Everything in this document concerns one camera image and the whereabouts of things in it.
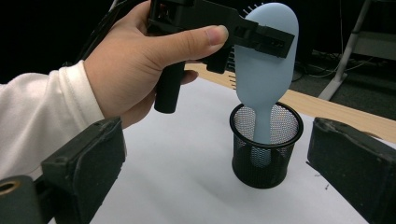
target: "mesh pencil cup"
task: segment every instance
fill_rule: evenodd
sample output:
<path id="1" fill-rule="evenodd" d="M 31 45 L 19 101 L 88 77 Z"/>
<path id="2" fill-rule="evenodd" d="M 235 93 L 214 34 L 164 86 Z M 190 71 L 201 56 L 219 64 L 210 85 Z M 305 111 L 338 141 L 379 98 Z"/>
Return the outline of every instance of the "mesh pencil cup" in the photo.
<path id="1" fill-rule="evenodd" d="M 254 110 L 237 106 L 230 116 L 233 130 L 233 172 L 256 189 L 279 185 L 286 177 L 294 143 L 303 134 L 303 121 L 288 105 L 276 103 L 271 113 L 271 144 L 254 142 Z"/>

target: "gray floor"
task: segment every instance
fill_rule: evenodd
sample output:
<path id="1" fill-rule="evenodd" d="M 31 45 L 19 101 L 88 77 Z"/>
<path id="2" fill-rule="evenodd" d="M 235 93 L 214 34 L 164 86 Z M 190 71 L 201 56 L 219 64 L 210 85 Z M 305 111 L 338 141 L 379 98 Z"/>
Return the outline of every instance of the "gray floor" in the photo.
<path id="1" fill-rule="evenodd" d="M 364 60 L 351 60 L 346 71 L 347 78 L 334 94 L 331 102 L 349 106 L 361 111 L 396 120 L 396 63 L 378 59 L 365 63 Z M 294 81 L 290 89 L 318 97 L 334 73 L 326 77 L 338 64 L 338 58 L 316 55 L 309 64 L 296 64 Z"/>

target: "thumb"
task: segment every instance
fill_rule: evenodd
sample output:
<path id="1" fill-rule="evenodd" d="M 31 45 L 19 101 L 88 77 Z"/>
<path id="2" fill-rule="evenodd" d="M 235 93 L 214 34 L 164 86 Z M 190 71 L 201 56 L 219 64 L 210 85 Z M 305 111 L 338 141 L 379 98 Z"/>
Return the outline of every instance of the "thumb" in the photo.
<path id="1" fill-rule="evenodd" d="M 228 31 L 223 25 L 157 36 L 151 42 L 155 52 L 151 59 L 161 69 L 173 63 L 202 59 L 221 49 L 227 38 Z"/>

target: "metal stand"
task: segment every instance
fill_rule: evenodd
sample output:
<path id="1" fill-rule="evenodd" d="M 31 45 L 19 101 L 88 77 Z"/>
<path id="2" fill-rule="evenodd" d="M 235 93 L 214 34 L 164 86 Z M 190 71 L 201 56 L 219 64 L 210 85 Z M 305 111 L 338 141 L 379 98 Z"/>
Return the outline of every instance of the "metal stand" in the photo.
<path id="1" fill-rule="evenodd" d="M 365 0 L 363 6 L 361 7 L 361 13 L 356 21 L 355 27 L 352 30 L 352 33 L 349 36 L 349 39 L 346 44 L 346 49 L 344 51 L 343 57 L 341 58 L 340 63 L 338 64 L 337 73 L 335 74 L 332 81 L 327 85 L 327 87 L 323 90 L 323 92 L 318 97 L 319 99 L 329 101 L 334 93 L 338 90 L 340 85 L 346 79 L 347 74 L 344 71 L 347 68 L 347 62 L 349 61 L 350 54 L 353 52 L 353 49 L 356 46 L 358 41 L 359 32 L 361 30 L 361 25 L 363 24 L 364 18 L 366 17 L 367 11 L 371 5 L 372 0 Z"/>

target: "finger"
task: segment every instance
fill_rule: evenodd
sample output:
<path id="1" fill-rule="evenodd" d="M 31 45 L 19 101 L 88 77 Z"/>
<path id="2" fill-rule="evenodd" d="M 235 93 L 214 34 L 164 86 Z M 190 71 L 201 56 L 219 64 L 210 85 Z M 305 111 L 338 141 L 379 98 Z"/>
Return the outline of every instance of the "finger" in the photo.
<path id="1" fill-rule="evenodd" d="M 152 37 L 147 57 L 162 70 L 170 64 L 207 57 L 221 49 L 227 38 L 222 25 Z"/>
<path id="2" fill-rule="evenodd" d="M 193 70 L 184 71 L 183 79 L 181 79 L 181 85 L 193 82 L 196 78 L 198 78 L 198 75 L 198 72 Z"/>
<path id="3" fill-rule="evenodd" d="M 149 9 L 150 1 L 143 2 L 132 8 L 132 10 L 118 21 L 118 23 L 127 24 L 131 28 L 137 28 L 140 32 L 145 34 L 147 32 Z"/>

